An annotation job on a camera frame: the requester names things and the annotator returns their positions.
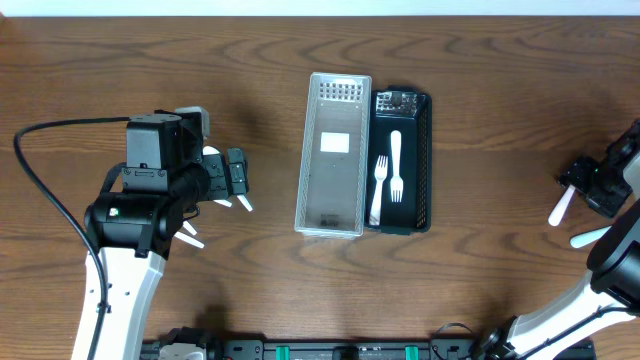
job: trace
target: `wooden tabletop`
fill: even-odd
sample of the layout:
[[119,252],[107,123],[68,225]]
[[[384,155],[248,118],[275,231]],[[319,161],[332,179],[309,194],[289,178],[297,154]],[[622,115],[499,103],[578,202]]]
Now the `wooden tabletop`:
[[[13,155],[20,128],[200,105],[211,144],[249,157],[248,213],[202,206],[197,250],[174,242],[146,337],[172,328],[271,339],[427,338],[480,331],[572,287],[609,220],[574,201],[557,228],[554,178],[640,117],[634,18],[6,19],[0,25],[0,358],[69,358],[86,250]],[[367,74],[433,97],[431,230],[304,241],[293,231],[309,76]],[[82,219],[125,160],[124,124],[28,135],[36,172]],[[640,322],[595,336],[640,358]]]

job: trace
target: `white wall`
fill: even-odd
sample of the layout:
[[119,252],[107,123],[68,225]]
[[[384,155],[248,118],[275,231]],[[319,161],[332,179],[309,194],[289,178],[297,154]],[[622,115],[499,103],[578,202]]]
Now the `white wall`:
[[0,0],[6,16],[640,15],[640,0]]

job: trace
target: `white sticker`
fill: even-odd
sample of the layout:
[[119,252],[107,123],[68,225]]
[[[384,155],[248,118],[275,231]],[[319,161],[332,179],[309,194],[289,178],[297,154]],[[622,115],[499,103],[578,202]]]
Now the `white sticker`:
[[320,138],[320,151],[349,153],[349,134],[322,133]]

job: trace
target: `black tray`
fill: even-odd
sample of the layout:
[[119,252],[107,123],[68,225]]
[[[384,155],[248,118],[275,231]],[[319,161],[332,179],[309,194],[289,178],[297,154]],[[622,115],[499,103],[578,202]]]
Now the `black tray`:
[[[431,227],[431,97],[406,86],[389,86],[373,91],[371,96],[365,226],[387,234],[426,232]],[[408,98],[407,102],[398,102],[398,96]],[[414,96],[415,110],[407,106]],[[400,176],[404,190],[400,203],[391,202],[389,189],[393,130],[402,134]],[[382,187],[380,225],[373,226],[369,224],[369,213],[376,186],[373,172],[379,155],[389,156],[389,173]]]

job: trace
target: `plastic fork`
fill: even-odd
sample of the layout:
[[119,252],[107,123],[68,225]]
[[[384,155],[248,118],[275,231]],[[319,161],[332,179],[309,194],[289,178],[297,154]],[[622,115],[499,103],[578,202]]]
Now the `plastic fork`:
[[371,202],[371,211],[369,213],[369,225],[380,225],[380,211],[382,205],[382,184],[387,178],[387,172],[389,170],[389,158],[387,156],[378,156],[378,162],[373,172],[373,176],[376,178],[376,190],[373,193],[373,202]]
[[391,178],[391,202],[401,202],[404,182],[400,177],[400,147],[402,146],[402,135],[400,131],[391,132],[391,160],[393,161],[393,177]]

